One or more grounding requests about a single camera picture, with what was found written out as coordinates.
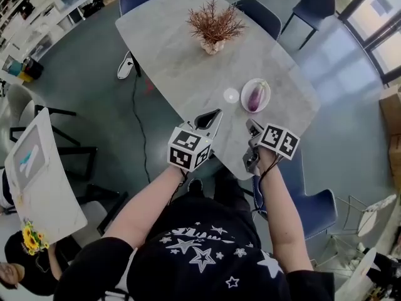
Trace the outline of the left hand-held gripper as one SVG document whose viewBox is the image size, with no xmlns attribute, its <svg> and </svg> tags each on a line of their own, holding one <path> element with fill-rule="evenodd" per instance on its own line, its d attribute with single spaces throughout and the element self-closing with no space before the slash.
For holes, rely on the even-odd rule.
<svg viewBox="0 0 401 301">
<path fill-rule="evenodd" d="M 208 160 L 223 111 L 207 110 L 176 127 L 170 136 L 167 162 L 187 172 L 193 172 Z"/>
</svg>

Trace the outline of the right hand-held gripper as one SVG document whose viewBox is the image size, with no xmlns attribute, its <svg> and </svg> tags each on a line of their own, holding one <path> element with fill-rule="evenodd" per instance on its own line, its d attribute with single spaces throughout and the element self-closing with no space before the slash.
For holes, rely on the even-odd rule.
<svg viewBox="0 0 401 301">
<path fill-rule="evenodd" d="M 267 124 L 263 128 L 253 119 L 247 120 L 246 127 L 251 139 L 242 160 L 248 173 L 260 175 L 257 167 L 260 147 L 272 151 L 280 159 L 293 159 L 299 145 L 299 137 L 290 130 L 274 124 Z"/>
</svg>

